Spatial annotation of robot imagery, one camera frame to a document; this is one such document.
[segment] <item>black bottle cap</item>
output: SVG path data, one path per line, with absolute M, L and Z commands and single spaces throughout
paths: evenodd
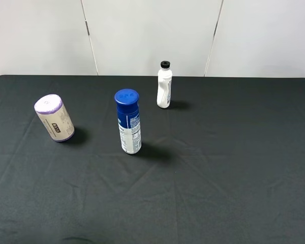
M 170 66 L 171 66 L 171 63 L 169 61 L 162 61 L 161 62 L 162 69 L 169 69 Z

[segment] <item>spray can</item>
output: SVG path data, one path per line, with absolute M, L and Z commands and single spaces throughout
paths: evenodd
M 132 89 L 122 89 L 114 99 L 122 149 L 128 154 L 135 154 L 141 148 L 139 94 Z

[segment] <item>can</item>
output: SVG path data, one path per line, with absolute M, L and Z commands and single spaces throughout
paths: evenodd
M 35 103 L 34 109 L 54 141 L 66 141 L 75 133 L 75 128 L 60 96 L 46 95 Z
M 122 149 L 128 154 L 135 154 L 141 149 L 139 94 L 132 89 L 122 89 L 114 99 Z

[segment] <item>can label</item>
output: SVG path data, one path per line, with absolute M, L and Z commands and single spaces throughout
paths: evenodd
M 122 149 L 128 154 L 135 154 L 141 148 L 139 110 L 130 115 L 117 113 Z
M 75 128 L 63 104 L 62 107 L 53 114 L 36 113 L 52 139 L 55 141 L 66 140 L 75 132 Z

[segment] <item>wall seam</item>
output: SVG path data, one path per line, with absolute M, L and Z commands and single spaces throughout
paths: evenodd
M 203 77 L 205 77 L 206 74 L 207 74 L 207 70 L 208 70 L 208 66 L 209 66 L 209 61 L 210 61 L 210 56 L 211 56 L 212 48 L 214 47 L 214 41 L 215 41 L 215 36 L 216 36 L 216 32 L 217 32 L 218 22 L 219 22 L 219 19 L 220 19 L 220 14 L 221 14 L 222 9 L 223 9 L 223 3 L 224 3 L 224 0 L 222 0 L 222 3 L 220 4 L 219 13 L 218 13 L 218 19 L 217 19 L 217 22 L 216 22 L 216 25 L 215 25 L 215 30 L 213 32 L 211 48 L 210 48 L 210 52 L 209 52 L 209 55 L 208 55 L 207 63 L 205 65 L 205 70 L 204 70 Z
M 93 59 L 94 59 L 95 67 L 96 67 L 96 73 L 97 73 L 97 75 L 100 75 L 99 72 L 98 72 L 98 66 L 97 66 L 97 62 L 96 62 L 96 58 L 95 58 L 95 54 L 94 54 L 93 43 L 92 43 L 92 39 L 90 38 L 90 31 L 89 31 L 88 22 L 87 22 L 86 14 L 85 14 L 85 8 L 84 8 L 84 6 L 83 6 L 82 0 L 80 0 L 80 3 L 81 3 L 81 7 L 82 7 L 83 17 L 84 17 L 84 19 L 85 19 L 85 24 L 86 24 L 86 29 L 87 29 L 87 33 L 88 33 L 88 38 L 89 38 L 91 53 L 92 53 L 92 55 L 93 55 Z

